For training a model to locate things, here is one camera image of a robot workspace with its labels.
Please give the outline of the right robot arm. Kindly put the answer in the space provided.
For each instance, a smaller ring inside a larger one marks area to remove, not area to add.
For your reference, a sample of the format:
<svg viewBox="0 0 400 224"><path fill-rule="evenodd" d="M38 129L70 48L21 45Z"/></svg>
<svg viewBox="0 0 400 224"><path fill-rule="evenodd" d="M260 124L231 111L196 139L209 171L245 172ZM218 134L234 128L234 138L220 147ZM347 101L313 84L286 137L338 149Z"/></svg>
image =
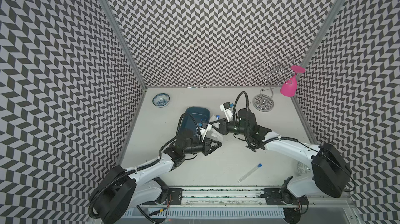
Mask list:
<svg viewBox="0 0 400 224"><path fill-rule="evenodd" d="M221 135L242 135L251 151L277 152L297 160L309 170L284 180L278 191L283 204L291 205L313 193L340 198L346 191L347 184L352 180L351 169L333 145L314 145L282 136L260 126L249 109L241 109L237 117L233 116L232 109L225 110L225 114L225 118L210 122L213 130Z"/></svg>

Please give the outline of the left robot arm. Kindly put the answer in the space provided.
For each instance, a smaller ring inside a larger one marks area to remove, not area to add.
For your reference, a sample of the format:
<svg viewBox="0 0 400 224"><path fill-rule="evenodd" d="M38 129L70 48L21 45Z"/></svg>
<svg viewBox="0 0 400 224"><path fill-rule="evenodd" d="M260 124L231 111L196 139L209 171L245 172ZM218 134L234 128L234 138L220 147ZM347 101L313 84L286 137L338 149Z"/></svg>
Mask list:
<svg viewBox="0 0 400 224"><path fill-rule="evenodd" d="M113 167L90 195L89 216L114 224L131 206L163 203L169 187L160 179L161 175L182 165L187 154L207 156L222 145L201 132L194 134L184 129L160 148L156 158L131 168Z"/></svg>

